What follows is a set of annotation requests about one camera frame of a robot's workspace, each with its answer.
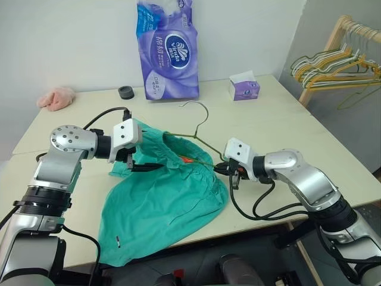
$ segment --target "purple tissue package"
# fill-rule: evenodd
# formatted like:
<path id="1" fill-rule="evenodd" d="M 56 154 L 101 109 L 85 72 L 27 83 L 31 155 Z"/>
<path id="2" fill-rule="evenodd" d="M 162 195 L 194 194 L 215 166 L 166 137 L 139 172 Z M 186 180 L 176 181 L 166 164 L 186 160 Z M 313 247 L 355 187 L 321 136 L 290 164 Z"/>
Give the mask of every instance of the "purple tissue package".
<path id="1" fill-rule="evenodd" d="M 229 93 L 233 100 L 254 100 L 258 98 L 261 87 L 251 70 L 230 76 L 229 79 Z"/>
<path id="2" fill-rule="evenodd" d="M 138 0 L 136 36 L 148 100 L 198 98 L 199 95 L 192 0 L 172 1 L 174 9 L 173 5 L 157 5 L 165 1 Z"/>

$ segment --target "tissue package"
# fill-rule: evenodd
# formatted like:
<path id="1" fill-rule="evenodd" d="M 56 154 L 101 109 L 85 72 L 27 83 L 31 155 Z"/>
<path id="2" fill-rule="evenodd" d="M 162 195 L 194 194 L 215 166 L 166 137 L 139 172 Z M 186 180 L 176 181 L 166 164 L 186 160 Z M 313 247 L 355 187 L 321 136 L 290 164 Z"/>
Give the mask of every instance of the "tissue package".
<path id="1" fill-rule="evenodd" d="M 138 0 L 136 36 L 148 100 L 199 95 L 191 5 L 191 0 Z"/>

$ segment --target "black cable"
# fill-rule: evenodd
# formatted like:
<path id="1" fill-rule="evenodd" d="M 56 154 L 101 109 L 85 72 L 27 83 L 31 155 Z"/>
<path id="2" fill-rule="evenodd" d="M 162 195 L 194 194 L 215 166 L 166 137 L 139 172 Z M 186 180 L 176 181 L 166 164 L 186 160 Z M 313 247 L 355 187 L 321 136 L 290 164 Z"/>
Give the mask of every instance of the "black cable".
<path id="1" fill-rule="evenodd" d="M 20 206 L 15 206 L 13 209 L 11 209 L 11 211 L 1 220 L 0 222 L 0 229 L 2 229 L 2 227 L 7 223 L 7 221 L 11 218 L 11 216 L 17 212 L 18 208 Z"/>
<path id="2" fill-rule="evenodd" d="M 124 115 L 123 115 L 123 121 L 131 118 L 131 112 L 128 110 L 127 107 L 114 107 L 114 108 L 110 108 L 108 110 L 105 110 L 103 111 L 101 114 L 97 115 L 93 120 L 91 120 L 88 124 L 86 124 L 84 126 L 84 130 L 86 130 L 87 128 L 90 127 L 91 124 L 93 124 L 94 122 L 96 122 L 99 118 L 101 118 L 103 115 L 107 114 L 107 113 L 110 113 L 112 111 L 116 111 L 116 110 L 124 110 Z"/>
<path id="3" fill-rule="evenodd" d="M 255 211 L 255 208 L 258 206 L 258 204 L 259 204 L 259 202 L 266 196 L 266 195 L 268 195 L 269 193 L 271 193 L 272 192 L 272 190 L 274 190 L 274 187 L 275 187 L 275 183 L 274 182 L 272 182 L 271 183 L 271 187 L 270 187 L 270 189 L 268 189 L 268 191 L 266 191 L 265 192 L 265 194 L 263 194 L 261 197 L 260 197 L 260 199 L 258 199 L 256 202 L 255 202 L 255 204 L 254 204 L 254 206 L 253 206 L 253 211 Z M 237 202 L 236 202 L 236 200 L 235 200 L 235 198 L 234 198 L 234 191 L 233 191 L 233 175 L 229 175 L 229 189 L 230 189 L 230 197 L 231 197 L 231 199 L 232 199 L 232 203 L 233 203 L 233 205 L 235 206 L 235 208 L 237 209 L 237 211 L 242 215 L 242 216 L 244 216 L 245 218 L 247 218 L 247 219 L 251 219 L 251 220 L 278 220 L 278 219 L 284 219 L 284 218 L 286 218 L 286 217 L 289 217 L 289 216 L 293 216 L 293 215 L 300 215 L 300 214 L 308 214 L 307 212 L 304 212 L 304 211 L 302 211 L 302 210 L 300 210 L 300 211 L 296 211 L 296 212 L 291 212 L 291 213 L 287 213 L 287 214 L 284 214 L 284 215 L 281 215 L 281 216 L 276 216 L 276 217 L 270 217 L 270 216 L 272 216 L 272 215 L 276 215 L 277 213 L 280 213 L 280 212 L 282 212 L 282 211 L 284 211 L 284 210 L 287 210 L 287 209 L 289 209 L 289 208 L 291 208 L 291 207 L 294 207 L 294 204 L 290 204 L 290 205 L 288 205 L 288 206 L 285 206 L 285 207 L 282 207 L 282 208 L 280 208 L 280 209 L 278 209 L 278 210 L 275 210 L 275 211 L 273 211 L 273 212 L 271 212 L 271 213 L 269 213 L 269 214 L 266 214 L 266 215 L 264 215 L 264 216 L 258 216 L 258 215 L 256 215 L 256 213 L 254 213 L 254 215 L 255 216 L 250 216 L 250 215 L 248 215 L 248 214 L 246 214 L 239 206 L 238 206 L 238 204 L 237 204 Z"/>
<path id="4" fill-rule="evenodd" d="M 283 219 L 284 215 L 283 216 L 276 216 L 276 217 L 270 217 L 270 216 L 274 216 L 274 215 L 276 215 L 278 213 L 281 213 L 281 212 L 283 212 L 285 210 L 291 209 L 293 207 L 299 207 L 299 206 L 302 205 L 301 203 L 288 204 L 287 206 L 281 207 L 281 208 L 279 208 L 279 209 L 277 209 L 277 210 L 275 210 L 275 211 L 273 211 L 271 213 L 265 214 L 264 216 L 258 215 L 257 214 L 257 207 L 258 207 L 258 205 L 260 204 L 260 202 L 263 201 L 264 198 L 266 198 L 266 196 L 268 196 L 274 190 L 274 188 L 275 188 L 275 182 L 274 182 L 274 180 L 271 180 L 271 187 L 270 187 L 270 189 L 268 189 L 263 195 L 261 195 L 260 198 L 254 203 L 254 205 L 252 207 L 252 213 L 253 213 L 253 215 L 255 217 L 260 217 L 262 220 L 278 220 L 278 219 Z M 300 210 L 300 211 L 288 213 L 288 214 L 285 214 L 285 215 L 286 215 L 286 217 L 288 217 L 288 216 L 292 216 L 292 215 L 295 215 L 295 214 L 296 215 L 298 215 L 298 214 L 299 215 L 300 214 L 303 214 L 303 215 L 306 214 L 307 215 L 308 213 L 305 212 L 305 211 Z"/>
<path id="5" fill-rule="evenodd" d="M 317 233 L 317 237 L 319 238 L 320 240 L 320 243 L 322 244 L 324 250 L 329 254 L 331 255 L 334 259 L 336 260 L 340 260 L 340 261 L 343 261 L 345 263 L 353 263 L 353 264 L 369 264 L 369 263 L 377 263 L 377 264 L 381 264 L 381 257 L 371 257 L 371 258 L 368 258 L 368 259 L 350 259 L 350 258 L 344 258 L 340 255 L 338 255 L 337 253 L 335 253 L 334 251 L 332 251 L 326 244 L 326 242 L 324 241 L 324 238 L 321 234 L 321 230 L 320 230 L 320 226 L 315 223 L 315 227 L 316 227 L 316 233 Z"/>
<path id="6" fill-rule="evenodd" d="M 69 234 L 77 235 L 78 237 L 87 238 L 88 240 L 91 240 L 93 243 L 95 243 L 96 248 L 98 250 L 98 253 L 96 254 L 95 265 L 94 265 L 93 271 L 92 271 L 91 276 L 90 276 L 89 286 L 91 286 L 95 272 L 98 270 L 99 258 L 101 256 L 101 246 L 99 245 L 99 242 L 97 242 L 97 240 L 92 238 L 90 235 L 81 234 L 80 232 L 72 231 L 70 228 L 66 227 L 65 225 L 63 225 L 62 229 L 65 230 L 66 232 L 68 232 Z"/>

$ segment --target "yellow hanger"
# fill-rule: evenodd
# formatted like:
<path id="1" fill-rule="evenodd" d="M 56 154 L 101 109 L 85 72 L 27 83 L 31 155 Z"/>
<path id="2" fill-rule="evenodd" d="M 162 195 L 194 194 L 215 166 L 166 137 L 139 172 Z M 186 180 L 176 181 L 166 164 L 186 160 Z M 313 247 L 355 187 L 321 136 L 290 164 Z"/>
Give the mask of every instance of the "yellow hanger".
<path id="1" fill-rule="evenodd" d="M 332 63 L 334 61 L 337 61 L 337 60 L 341 60 L 343 58 L 346 58 L 348 56 L 351 55 L 351 52 L 352 52 L 352 48 L 348 47 L 344 53 L 341 53 L 339 55 L 333 55 L 331 57 L 327 57 L 323 60 L 321 60 L 320 62 L 316 63 L 315 65 L 312 65 L 312 64 L 307 64 L 305 65 L 304 67 L 302 67 L 301 69 L 299 69 L 296 74 L 295 74 L 295 79 L 299 82 L 302 81 L 302 75 L 307 72 L 308 70 L 310 69 L 320 69 L 324 66 L 326 66 L 327 64 L 329 63 Z"/>
<path id="2" fill-rule="evenodd" d="M 312 87 L 312 85 L 318 81 L 322 82 L 322 81 L 329 81 L 331 79 L 334 79 L 334 76 L 336 74 L 338 74 L 339 72 L 341 72 L 342 70 L 345 70 L 347 69 L 348 67 L 352 67 L 352 66 L 356 66 L 357 64 L 362 64 L 365 60 L 365 54 L 361 56 L 361 58 L 358 60 L 358 61 L 355 61 L 353 63 L 350 63 L 350 64 L 347 64 L 343 67 L 340 67 L 338 68 L 337 70 L 335 70 L 333 73 L 331 73 L 330 75 L 326 75 L 326 74 L 321 74 L 319 76 L 315 76 L 308 84 L 307 84 L 307 88 L 310 89 Z"/>
<path id="3" fill-rule="evenodd" d="M 352 85 L 333 85 L 333 86 L 316 86 L 314 88 L 308 88 L 310 91 L 326 91 L 329 89 L 339 89 L 339 88 L 360 88 L 362 86 L 376 86 L 381 85 L 380 82 L 373 82 L 373 83 L 359 83 L 359 84 L 352 84 Z"/>
<path id="4" fill-rule="evenodd" d="M 381 69 L 379 66 L 377 66 L 375 63 L 369 63 L 369 62 L 365 62 L 365 54 L 356 62 L 354 63 L 351 63 L 351 64 L 347 64 L 337 70 L 335 70 L 333 73 L 329 74 L 329 75 L 326 75 L 326 74 L 322 74 L 322 75 L 319 75 L 319 76 L 316 76 L 315 78 L 313 78 L 308 84 L 307 84 L 307 89 L 310 89 L 310 90 L 327 90 L 327 89 L 335 89 L 335 88 L 347 88 L 347 87 L 358 87 L 358 86 L 366 86 L 366 85 L 378 85 L 380 84 L 379 82 L 374 82 L 374 83 L 354 83 L 356 80 L 373 80 L 373 79 L 381 79 Z M 368 66 L 368 67 L 372 67 L 373 69 L 373 73 L 374 75 L 372 77 L 335 77 L 336 74 L 338 74 L 339 72 L 341 72 L 342 70 L 345 70 L 349 67 L 352 67 L 352 66 L 355 66 L 357 64 L 361 64 L 363 67 L 365 66 Z M 348 83 L 347 85 L 337 85 L 337 86 L 316 86 L 316 87 L 313 87 L 313 84 L 315 84 L 316 82 L 322 82 L 322 81 L 345 81 L 345 80 L 348 80 L 350 81 L 350 83 Z"/>

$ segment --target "white wall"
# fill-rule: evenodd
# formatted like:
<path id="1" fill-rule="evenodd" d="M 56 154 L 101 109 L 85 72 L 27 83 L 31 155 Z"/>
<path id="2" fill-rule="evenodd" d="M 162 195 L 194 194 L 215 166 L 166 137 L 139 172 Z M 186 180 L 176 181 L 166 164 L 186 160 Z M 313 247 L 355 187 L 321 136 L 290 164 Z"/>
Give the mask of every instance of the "white wall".
<path id="1" fill-rule="evenodd" d="M 312 56 L 322 51 L 341 15 L 351 15 L 355 21 L 380 30 L 380 11 L 379 0 L 308 0 L 279 79 L 280 83 L 299 98 L 301 85 L 290 75 L 293 61 L 302 55 Z M 379 43 L 369 42 L 367 57 L 381 64 Z M 374 172 L 381 167 L 381 91 L 362 100 L 353 108 L 336 109 L 345 97 L 361 90 L 362 88 L 315 92 L 308 109 L 369 171 Z"/>
<path id="2" fill-rule="evenodd" d="M 279 76 L 305 0 L 194 0 L 199 79 Z M 142 85 L 133 0 L 0 1 L 0 160 L 57 85 Z"/>

